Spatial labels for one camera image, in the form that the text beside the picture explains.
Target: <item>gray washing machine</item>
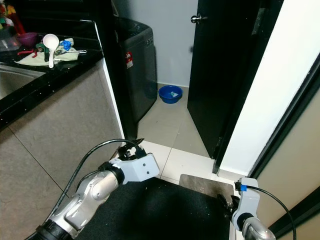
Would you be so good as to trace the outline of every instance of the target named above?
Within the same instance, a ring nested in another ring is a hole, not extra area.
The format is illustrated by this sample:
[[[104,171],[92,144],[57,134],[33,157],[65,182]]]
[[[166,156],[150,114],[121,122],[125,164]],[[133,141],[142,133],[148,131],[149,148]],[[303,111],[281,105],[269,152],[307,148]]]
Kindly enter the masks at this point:
[[[116,32],[126,61],[126,84],[133,116],[140,121],[157,99],[154,35],[151,27],[116,17]]]

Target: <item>white spoon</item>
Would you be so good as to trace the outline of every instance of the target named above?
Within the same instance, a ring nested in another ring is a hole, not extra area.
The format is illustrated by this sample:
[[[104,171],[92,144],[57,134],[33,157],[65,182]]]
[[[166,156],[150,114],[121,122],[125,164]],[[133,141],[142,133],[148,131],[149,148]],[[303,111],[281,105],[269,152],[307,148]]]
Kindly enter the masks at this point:
[[[49,49],[49,68],[54,67],[54,54],[59,46],[59,38],[54,34],[47,34],[43,37],[43,44]]]

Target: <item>blue plastic basin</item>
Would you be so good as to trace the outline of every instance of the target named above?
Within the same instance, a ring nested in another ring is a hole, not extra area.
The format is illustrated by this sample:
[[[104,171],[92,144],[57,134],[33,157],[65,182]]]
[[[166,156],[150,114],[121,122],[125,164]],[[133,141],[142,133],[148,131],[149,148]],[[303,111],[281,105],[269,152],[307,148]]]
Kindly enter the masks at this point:
[[[177,94],[177,96],[173,97],[171,92]],[[166,85],[159,89],[159,96],[166,104],[174,104],[179,101],[182,97],[182,89],[178,86]]]

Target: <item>blue clip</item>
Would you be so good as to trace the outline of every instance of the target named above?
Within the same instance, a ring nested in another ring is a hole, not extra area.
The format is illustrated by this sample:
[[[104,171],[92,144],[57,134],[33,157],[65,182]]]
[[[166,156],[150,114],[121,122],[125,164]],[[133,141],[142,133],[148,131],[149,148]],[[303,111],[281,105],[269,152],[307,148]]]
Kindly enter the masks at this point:
[[[242,185],[241,184],[240,191],[246,192],[247,191],[247,185]]]
[[[60,43],[60,46],[63,46],[64,50],[69,51],[71,48],[71,42],[64,40]]]

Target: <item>black door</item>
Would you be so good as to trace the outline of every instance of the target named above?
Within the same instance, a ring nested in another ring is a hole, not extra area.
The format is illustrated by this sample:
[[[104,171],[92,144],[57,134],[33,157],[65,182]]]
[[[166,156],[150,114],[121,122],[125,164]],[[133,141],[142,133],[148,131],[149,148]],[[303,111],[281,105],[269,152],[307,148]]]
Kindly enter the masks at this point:
[[[260,0],[199,0],[187,108],[211,158],[232,115]]]

